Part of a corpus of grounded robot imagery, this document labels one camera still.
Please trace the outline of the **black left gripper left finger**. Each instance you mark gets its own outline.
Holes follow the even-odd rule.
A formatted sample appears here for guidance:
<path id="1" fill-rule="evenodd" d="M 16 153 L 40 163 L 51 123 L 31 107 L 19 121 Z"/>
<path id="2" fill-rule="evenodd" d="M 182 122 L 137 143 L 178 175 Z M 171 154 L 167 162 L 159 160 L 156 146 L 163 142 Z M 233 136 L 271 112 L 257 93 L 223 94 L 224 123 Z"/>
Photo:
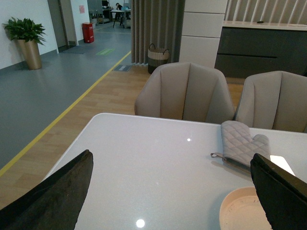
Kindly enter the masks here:
<path id="1" fill-rule="evenodd" d="M 87 196 L 93 154 L 83 151 L 0 211 L 2 230 L 72 230 Z"/>

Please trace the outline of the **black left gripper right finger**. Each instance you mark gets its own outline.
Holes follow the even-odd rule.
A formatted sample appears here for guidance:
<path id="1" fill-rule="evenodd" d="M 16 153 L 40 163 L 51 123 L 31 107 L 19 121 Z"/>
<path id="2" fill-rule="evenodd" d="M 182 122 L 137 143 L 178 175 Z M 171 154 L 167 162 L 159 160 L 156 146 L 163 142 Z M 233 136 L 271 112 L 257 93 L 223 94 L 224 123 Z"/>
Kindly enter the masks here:
<path id="1" fill-rule="evenodd" d="M 307 183 L 258 153 L 250 162 L 250 172 L 272 229 L 305 230 Z"/>

